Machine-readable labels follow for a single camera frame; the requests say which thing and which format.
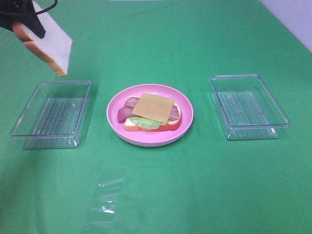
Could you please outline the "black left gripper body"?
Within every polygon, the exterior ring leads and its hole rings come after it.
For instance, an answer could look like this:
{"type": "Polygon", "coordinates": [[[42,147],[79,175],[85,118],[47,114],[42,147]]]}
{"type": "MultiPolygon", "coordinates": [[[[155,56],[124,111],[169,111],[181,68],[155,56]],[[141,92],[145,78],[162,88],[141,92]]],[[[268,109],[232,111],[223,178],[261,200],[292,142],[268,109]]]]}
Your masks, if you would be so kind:
{"type": "Polygon", "coordinates": [[[26,20],[34,18],[31,0],[1,0],[0,21],[26,20]]]}

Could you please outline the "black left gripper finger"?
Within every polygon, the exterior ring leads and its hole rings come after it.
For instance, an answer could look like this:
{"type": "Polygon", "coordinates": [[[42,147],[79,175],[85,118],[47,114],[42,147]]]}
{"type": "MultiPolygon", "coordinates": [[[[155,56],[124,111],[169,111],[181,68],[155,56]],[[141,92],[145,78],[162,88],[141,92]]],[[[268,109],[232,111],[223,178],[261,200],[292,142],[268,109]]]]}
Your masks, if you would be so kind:
{"type": "Polygon", "coordinates": [[[23,16],[23,24],[37,37],[44,38],[46,31],[38,18],[38,12],[25,13],[23,16]]]}
{"type": "Polygon", "coordinates": [[[12,26],[11,20],[0,20],[0,27],[13,32],[13,26],[12,26]]]}

